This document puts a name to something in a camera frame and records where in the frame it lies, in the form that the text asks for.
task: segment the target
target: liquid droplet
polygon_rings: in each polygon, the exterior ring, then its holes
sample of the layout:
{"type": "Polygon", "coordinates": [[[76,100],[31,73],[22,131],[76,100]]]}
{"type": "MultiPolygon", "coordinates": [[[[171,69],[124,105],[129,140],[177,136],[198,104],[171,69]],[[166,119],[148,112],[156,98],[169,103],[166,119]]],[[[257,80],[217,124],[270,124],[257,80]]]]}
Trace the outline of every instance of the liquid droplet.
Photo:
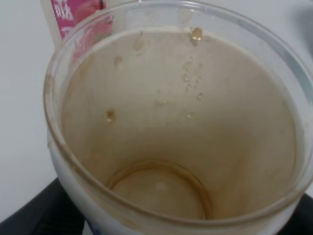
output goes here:
{"type": "Polygon", "coordinates": [[[195,44],[200,42],[202,39],[202,29],[199,27],[196,27],[194,30],[192,30],[191,39],[192,39],[193,43],[195,43],[195,44]]]}
{"type": "Polygon", "coordinates": [[[192,65],[192,60],[189,60],[189,61],[186,61],[186,62],[183,64],[182,68],[183,68],[186,72],[189,72],[191,65],[192,65]]]}
{"type": "Polygon", "coordinates": [[[197,96],[197,99],[198,99],[198,100],[202,100],[202,98],[203,98],[203,93],[200,93],[200,94],[197,96]]]}
{"type": "Polygon", "coordinates": [[[184,74],[183,80],[184,80],[184,82],[189,82],[190,81],[188,75],[186,75],[186,74],[184,74]]]}
{"type": "Polygon", "coordinates": [[[191,89],[191,85],[188,84],[188,86],[186,87],[186,91],[190,91],[190,89],[191,89]]]}
{"type": "Polygon", "coordinates": [[[154,106],[155,106],[156,108],[160,108],[160,107],[163,107],[163,106],[167,105],[167,103],[168,103],[168,101],[167,101],[166,99],[165,99],[165,100],[162,100],[162,101],[156,100],[156,101],[154,102],[154,106]]]}
{"type": "Polygon", "coordinates": [[[116,120],[116,115],[113,108],[107,111],[104,119],[109,123],[113,123],[116,120]]]}

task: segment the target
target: transparent plastic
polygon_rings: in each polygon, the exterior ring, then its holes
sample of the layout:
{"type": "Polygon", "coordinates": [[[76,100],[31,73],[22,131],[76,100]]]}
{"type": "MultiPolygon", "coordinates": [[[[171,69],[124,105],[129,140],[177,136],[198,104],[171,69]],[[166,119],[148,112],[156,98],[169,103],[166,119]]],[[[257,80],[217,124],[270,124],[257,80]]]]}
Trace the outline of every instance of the transparent plastic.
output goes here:
{"type": "MultiPolygon", "coordinates": [[[[197,94],[198,99],[202,99],[203,94],[197,94]]],[[[87,219],[109,235],[275,234],[289,219],[313,177],[312,101],[310,75],[289,46],[272,32],[229,10],[179,0],[129,2],[101,11],[80,23],[54,53],[47,70],[44,91],[49,148],[60,181],[87,219]],[[273,74],[274,83],[286,95],[296,120],[295,151],[301,157],[301,163],[296,166],[297,174],[288,185],[288,190],[277,200],[251,213],[222,219],[209,219],[209,213],[204,213],[209,220],[171,217],[138,207],[118,196],[108,189],[114,187],[116,182],[104,186],[72,152],[64,137],[62,117],[63,102],[70,84],[69,74],[102,39],[129,30],[162,26],[176,26],[184,30],[199,27],[212,37],[225,39],[243,48],[273,74]]],[[[184,114],[187,118],[194,115],[192,112],[184,114]]],[[[114,120],[109,109],[107,115],[109,121],[114,120]]],[[[183,168],[179,168],[179,172],[185,174],[183,168]]],[[[200,195],[200,198],[208,201],[206,195],[200,195]]],[[[209,204],[204,207],[208,212],[211,210],[209,204]]]]}

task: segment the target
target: container rim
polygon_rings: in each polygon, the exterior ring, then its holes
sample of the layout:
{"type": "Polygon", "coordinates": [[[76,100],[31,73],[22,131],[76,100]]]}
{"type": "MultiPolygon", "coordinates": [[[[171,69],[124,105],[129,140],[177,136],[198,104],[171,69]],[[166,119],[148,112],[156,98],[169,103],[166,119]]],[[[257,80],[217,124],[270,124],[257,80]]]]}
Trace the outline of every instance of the container rim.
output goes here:
{"type": "Polygon", "coordinates": [[[276,44],[280,45],[285,53],[293,58],[294,61],[298,63],[299,68],[302,70],[302,73],[305,74],[306,79],[309,82],[309,85],[313,87],[312,84],[312,76],[306,69],[304,63],[299,59],[296,53],[293,52],[290,46],[288,46],[282,39],[280,39],[277,35],[275,35],[272,31],[265,28],[261,24],[256,21],[243,16],[234,11],[228,10],[226,8],[203,3],[196,0],[132,0],[127,3],[123,3],[117,5],[112,8],[107,8],[105,10],[99,11],[92,16],[89,16],[82,22],[80,22],[69,35],[63,40],[62,44],[56,49],[54,52],[45,75],[45,84],[44,84],[44,110],[45,110],[45,118],[47,121],[49,132],[55,144],[60,151],[62,157],[69,164],[72,170],[74,170],[82,179],[84,179],[88,184],[90,184],[96,191],[100,192],[111,202],[117,204],[122,207],[124,210],[132,210],[136,212],[136,215],[141,218],[147,219],[153,222],[159,222],[161,224],[167,224],[169,226],[181,226],[185,228],[201,228],[201,229],[225,229],[229,227],[236,227],[246,223],[256,222],[257,220],[264,219],[269,216],[273,216],[278,212],[288,208],[291,204],[296,202],[297,199],[300,199],[302,194],[305,192],[306,188],[310,185],[310,182],[313,179],[313,172],[310,177],[301,185],[298,189],[290,190],[284,197],[275,201],[274,203],[266,206],[265,208],[258,210],[256,212],[229,218],[229,219],[220,219],[220,220],[188,220],[188,219],[180,219],[174,218],[162,214],[158,214],[141,207],[136,206],[133,203],[128,202],[122,197],[118,196],[114,192],[110,191],[103,184],[101,184],[97,179],[95,179],[88,171],[84,168],[84,166],[76,159],[75,155],[66,144],[65,138],[63,136],[62,130],[57,123],[57,115],[54,110],[53,104],[53,86],[54,86],[54,77],[52,74],[56,70],[56,64],[60,59],[60,56],[64,52],[66,46],[69,44],[71,38],[76,35],[81,29],[85,28],[89,23],[98,20],[99,18],[105,17],[108,14],[112,14],[114,11],[118,11],[121,9],[134,9],[140,7],[151,7],[151,6],[168,6],[168,7],[187,7],[189,9],[207,11],[207,9],[214,10],[217,12],[223,12],[226,15],[233,16],[244,22],[245,25],[250,26],[253,30],[260,30],[263,34],[268,35],[272,40],[275,41],[276,44]]]}

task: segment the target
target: dirty plastic cup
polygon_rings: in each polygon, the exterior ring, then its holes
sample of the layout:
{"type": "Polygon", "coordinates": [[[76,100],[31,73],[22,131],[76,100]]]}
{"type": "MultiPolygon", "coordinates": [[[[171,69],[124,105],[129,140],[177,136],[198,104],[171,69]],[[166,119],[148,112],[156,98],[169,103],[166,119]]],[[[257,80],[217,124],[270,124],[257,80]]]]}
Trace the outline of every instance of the dirty plastic cup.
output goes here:
{"type": "Polygon", "coordinates": [[[87,18],[45,79],[62,185],[103,234],[273,235],[312,179],[312,83],[261,25],[193,1],[87,18]]]}

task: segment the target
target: black object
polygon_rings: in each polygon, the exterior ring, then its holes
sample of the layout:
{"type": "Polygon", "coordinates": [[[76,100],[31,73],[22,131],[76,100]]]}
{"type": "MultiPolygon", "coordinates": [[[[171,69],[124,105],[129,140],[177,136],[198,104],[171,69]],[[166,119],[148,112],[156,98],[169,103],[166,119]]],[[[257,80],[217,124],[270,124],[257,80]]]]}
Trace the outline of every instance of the black object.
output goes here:
{"type": "MultiPolygon", "coordinates": [[[[58,179],[0,223],[0,235],[82,235],[85,219],[58,179]]],[[[313,235],[313,199],[304,195],[278,235],[313,235]]]]}
{"type": "Polygon", "coordinates": [[[104,2],[103,2],[103,0],[100,0],[100,9],[101,9],[101,10],[104,9],[104,2]]]}

